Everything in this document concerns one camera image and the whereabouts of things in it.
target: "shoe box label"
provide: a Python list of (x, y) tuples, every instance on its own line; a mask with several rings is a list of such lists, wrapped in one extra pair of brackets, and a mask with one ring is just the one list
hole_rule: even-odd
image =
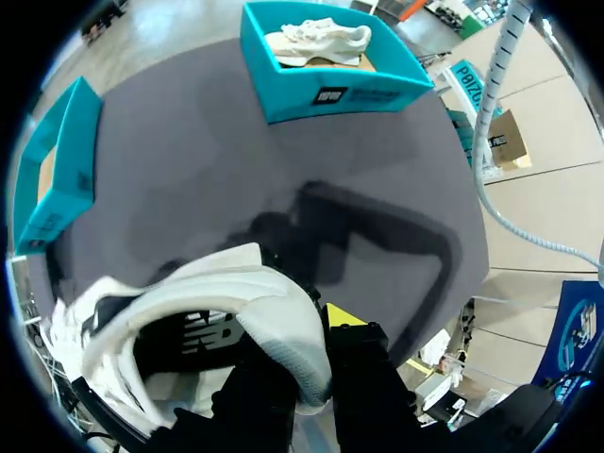
[(342, 99), (347, 87), (322, 87), (314, 97), (312, 104), (314, 106), (323, 106), (326, 104), (336, 104)]

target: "white shoe in box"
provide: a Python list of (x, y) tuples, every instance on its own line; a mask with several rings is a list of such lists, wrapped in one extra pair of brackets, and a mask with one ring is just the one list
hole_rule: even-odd
[(371, 40), (371, 28), (340, 26), (326, 18), (304, 21), (302, 25), (284, 25), (281, 31), (269, 33), (265, 39), (277, 61), (288, 66), (304, 66), (314, 58), (358, 66)]

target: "store floor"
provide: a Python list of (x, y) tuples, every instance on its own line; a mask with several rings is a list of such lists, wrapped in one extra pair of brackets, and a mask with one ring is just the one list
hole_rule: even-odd
[[(74, 80), (84, 76), (92, 88), (102, 94), (164, 59), (236, 38), (243, 3), (245, 0), (129, 0), (126, 14), (113, 19), (111, 27), (92, 45), (77, 48), (44, 86), (42, 97), (15, 146), (8, 199), (12, 199), (18, 157), (36, 121)], [(349, 6), (352, 0), (325, 3)], [(395, 31), (417, 56), (449, 50), (461, 41), (455, 32), (424, 9), (399, 24)]]

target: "white cable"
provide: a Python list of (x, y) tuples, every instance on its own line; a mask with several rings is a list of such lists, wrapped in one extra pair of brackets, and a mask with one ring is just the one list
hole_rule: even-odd
[(510, 4), (504, 19), (504, 24), (501, 27), (499, 39), (495, 45), (495, 53), (491, 58), (489, 71), (485, 78), (484, 90), (482, 99), (480, 100), (480, 108), (478, 109), (474, 129), (474, 141), (472, 143), (472, 162), (474, 162), (473, 173), (474, 182), (478, 190), (478, 197), (487, 212), (511, 233), (525, 241), (529, 241), (530, 243), (534, 243), (535, 245), (539, 245), (548, 250), (554, 250), (581, 258), (595, 266), (600, 273), (604, 273), (604, 264), (589, 257), (585, 253), (560, 243), (546, 241), (545, 239), (534, 236), (514, 225), (491, 204), (491, 200), (489, 200), (489, 197), (484, 190), (484, 183), (482, 181), (482, 157), (484, 155), (484, 147), (487, 145), (486, 139), (489, 133), (489, 125), (493, 118), (497, 95), (501, 84), (503, 83), (503, 78), (508, 69), (508, 65), (510, 64), (513, 51), (531, 13), (532, 8), (524, 5), (522, 2), (513, 1)]

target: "blue sign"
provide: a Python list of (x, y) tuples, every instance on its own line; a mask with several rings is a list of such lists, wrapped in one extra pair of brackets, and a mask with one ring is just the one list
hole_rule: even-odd
[[(599, 283), (565, 281), (554, 327), (532, 383), (542, 385), (568, 373), (589, 371), (602, 341), (602, 322), (604, 289)], [(570, 377), (556, 388), (556, 399), (568, 405), (579, 389), (587, 385), (589, 380), (585, 377)]]
[[(474, 110), (478, 111), (484, 83), (482, 82), (482, 78), (478, 76), (474, 66), (469, 61), (462, 59), (451, 66), (451, 72), (457, 81), (460, 82), (465, 95), (470, 99), (470, 102), (474, 106)], [(496, 118), (501, 114), (503, 114), (503, 109), (499, 107), (495, 108), (493, 116)]]

